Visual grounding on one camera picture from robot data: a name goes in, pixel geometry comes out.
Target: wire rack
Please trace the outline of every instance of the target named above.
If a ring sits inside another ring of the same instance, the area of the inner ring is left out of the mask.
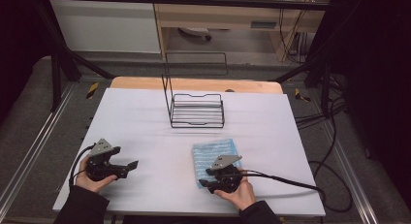
[[[174,56],[183,57],[188,61],[171,59]],[[166,54],[164,69],[162,80],[173,128],[224,127],[224,104],[221,94],[174,93],[172,84],[172,77],[210,78],[228,75],[227,57],[224,52],[169,52]]]

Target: human hand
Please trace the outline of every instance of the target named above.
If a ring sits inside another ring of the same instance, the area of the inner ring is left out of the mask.
[[[239,209],[245,210],[249,206],[253,205],[256,202],[256,197],[254,195],[253,185],[248,182],[246,176],[241,179],[238,189],[233,193],[226,193],[221,190],[215,190],[214,194],[219,196],[222,199],[225,199]]]
[[[106,178],[100,181],[93,181],[87,176],[85,168],[87,166],[88,156],[85,156],[79,163],[79,174],[76,178],[76,185],[82,187],[91,192],[99,193],[107,185],[111,184],[114,180],[117,179],[116,175],[107,176]]]

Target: black sleeve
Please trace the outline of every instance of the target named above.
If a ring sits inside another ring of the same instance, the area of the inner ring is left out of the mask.
[[[109,200],[84,188],[73,186],[54,224],[103,224]]]
[[[281,224],[265,201],[256,202],[240,211],[239,217],[244,224]]]

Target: white table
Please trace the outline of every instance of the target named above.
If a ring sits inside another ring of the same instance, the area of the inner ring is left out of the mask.
[[[185,91],[205,94],[201,91]],[[117,214],[233,216],[235,208],[196,185],[193,144],[233,139],[244,169],[314,185],[286,95],[222,92],[223,129],[173,129],[163,90],[108,88],[80,148],[105,138],[121,152],[113,164],[140,160],[127,178],[100,194]],[[324,216],[317,192],[250,177],[258,200],[282,216]],[[59,211],[68,182],[54,204]]]

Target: white cabinet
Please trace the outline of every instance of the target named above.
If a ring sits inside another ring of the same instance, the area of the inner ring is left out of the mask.
[[[50,2],[72,50],[160,53],[152,4]]]

